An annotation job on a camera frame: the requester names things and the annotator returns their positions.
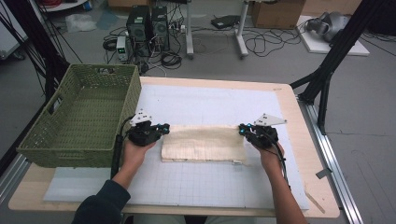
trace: person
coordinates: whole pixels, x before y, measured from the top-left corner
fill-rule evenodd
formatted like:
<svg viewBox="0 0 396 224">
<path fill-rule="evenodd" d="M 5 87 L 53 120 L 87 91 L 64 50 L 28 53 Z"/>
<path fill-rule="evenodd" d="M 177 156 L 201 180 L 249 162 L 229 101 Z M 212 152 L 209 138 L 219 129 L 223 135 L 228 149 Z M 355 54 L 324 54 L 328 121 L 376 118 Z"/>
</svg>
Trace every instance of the person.
<svg viewBox="0 0 396 224">
<path fill-rule="evenodd" d="M 119 224 L 121 222 L 121 210 L 130 200 L 128 193 L 134 175 L 143 164 L 146 152 L 155 143 L 146 147 L 138 147 L 130 141 L 124 145 L 123 165 L 119 172 L 111 179 L 107 180 L 96 195 L 92 195 L 82 202 L 75 213 L 72 224 Z M 304 215 L 297 202 L 291 194 L 286 180 L 283 178 L 279 159 L 277 158 L 275 147 L 261 149 L 262 167 L 268 175 L 272 186 L 274 206 L 276 212 L 276 223 L 278 224 L 299 224 L 306 223 Z M 207 223 L 247 223 L 245 220 L 238 220 L 242 217 L 209 217 Z M 135 216 L 134 223 L 185 223 L 183 216 L 161 216 L 143 215 Z"/>
</svg>

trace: white device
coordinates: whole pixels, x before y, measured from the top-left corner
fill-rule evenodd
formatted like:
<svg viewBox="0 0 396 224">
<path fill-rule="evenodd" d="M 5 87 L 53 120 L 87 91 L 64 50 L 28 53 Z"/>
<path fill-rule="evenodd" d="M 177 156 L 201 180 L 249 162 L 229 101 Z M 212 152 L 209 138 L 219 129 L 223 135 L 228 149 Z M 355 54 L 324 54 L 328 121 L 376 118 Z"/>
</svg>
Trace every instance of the white device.
<svg viewBox="0 0 396 224">
<path fill-rule="evenodd" d="M 143 109 L 140 109 L 139 112 L 137 112 L 134 117 L 129 121 L 132 127 L 136 126 L 137 123 L 141 123 L 144 121 L 151 120 L 151 115 L 146 113 Z"/>
<path fill-rule="evenodd" d="M 126 43 L 126 36 L 117 37 L 117 53 L 119 54 L 120 61 L 128 61 L 129 52 Z"/>
<path fill-rule="evenodd" d="M 269 114 L 263 114 L 261 117 L 259 117 L 256 121 L 254 121 L 254 125 L 258 126 L 271 126 L 271 125 L 277 125 L 277 124 L 284 124 L 288 122 L 285 119 L 280 119 L 278 117 L 269 115 Z"/>
</svg>

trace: dark sleeve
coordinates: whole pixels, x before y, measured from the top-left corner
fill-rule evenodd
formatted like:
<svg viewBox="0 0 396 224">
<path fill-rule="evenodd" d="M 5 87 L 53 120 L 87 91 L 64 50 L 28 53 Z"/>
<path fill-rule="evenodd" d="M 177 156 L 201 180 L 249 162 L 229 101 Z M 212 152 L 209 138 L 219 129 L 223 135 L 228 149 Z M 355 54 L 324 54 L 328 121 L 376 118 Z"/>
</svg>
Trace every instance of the dark sleeve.
<svg viewBox="0 0 396 224">
<path fill-rule="evenodd" d="M 131 195 L 118 183 L 107 180 L 96 195 L 82 202 L 72 224 L 120 224 L 121 210 Z"/>
</svg>

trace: floor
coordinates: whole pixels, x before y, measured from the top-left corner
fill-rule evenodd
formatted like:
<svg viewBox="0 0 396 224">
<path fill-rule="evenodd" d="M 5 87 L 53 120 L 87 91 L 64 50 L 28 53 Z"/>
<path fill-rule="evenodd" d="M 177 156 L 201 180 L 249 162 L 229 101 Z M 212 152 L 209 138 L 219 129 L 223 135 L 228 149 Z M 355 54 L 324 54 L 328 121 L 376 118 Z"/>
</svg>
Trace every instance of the floor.
<svg viewBox="0 0 396 224">
<path fill-rule="evenodd" d="M 67 13 L 85 13 L 75 8 Z M 101 28 L 91 32 L 65 33 L 65 39 L 84 63 L 103 63 L 103 37 L 110 30 L 124 26 L 124 19 L 108 19 L 106 9 L 87 14 L 100 21 Z M 196 21 L 206 23 L 205 19 Z M 194 34 L 199 54 L 191 61 L 181 50 L 182 65 L 165 70 L 167 77 L 238 80 L 252 82 L 291 83 L 318 68 L 326 55 L 308 53 L 304 44 L 287 45 L 265 58 L 250 53 L 239 59 L 239 49 L 232 35 L 226 33 Z M 396 53 L 396 44 L 375 39 L 370 41 Z M 344 177 L 365 223 L 396 222 L 396 63 L 395 57 L 366 41 L 369 57 L 347 56 L 336 70 L 330 89 L 326 130 Z M 78 63 L 71 50 L 64 46 L 67 60 Z M 160 69 L 151 69 L 147 76 L 164 77 Z M 0 156 L 11 146 L 21 130 L 44 102 L 42 91 L 28 60 L 8 59 L 0 62 Z M 32 213 L 11 211 L 8 197 L 0 205 L 1 223 L 70 223 L 73 213 Z M 343 213 L 336 219 L 309 218 L 310 223 L 347 223 Z M 275 223 L 258 219 L 258 223 Z"/>
</svg>

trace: wicker basket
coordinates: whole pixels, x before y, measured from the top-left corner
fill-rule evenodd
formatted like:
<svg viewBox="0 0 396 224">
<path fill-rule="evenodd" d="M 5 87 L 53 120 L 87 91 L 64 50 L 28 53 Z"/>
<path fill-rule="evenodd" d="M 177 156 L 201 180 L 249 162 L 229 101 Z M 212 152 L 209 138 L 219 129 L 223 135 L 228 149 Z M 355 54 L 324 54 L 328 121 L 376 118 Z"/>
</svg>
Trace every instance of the wicker basket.
<svg viewBox="0 0 396 224">
<path fill-rule="evenodd" d="M 116 134 L 134 114 L 140 91 L 133 65 L 70 65 L 18 151 L 43 167 L 109 167 Z"/>
</svg>

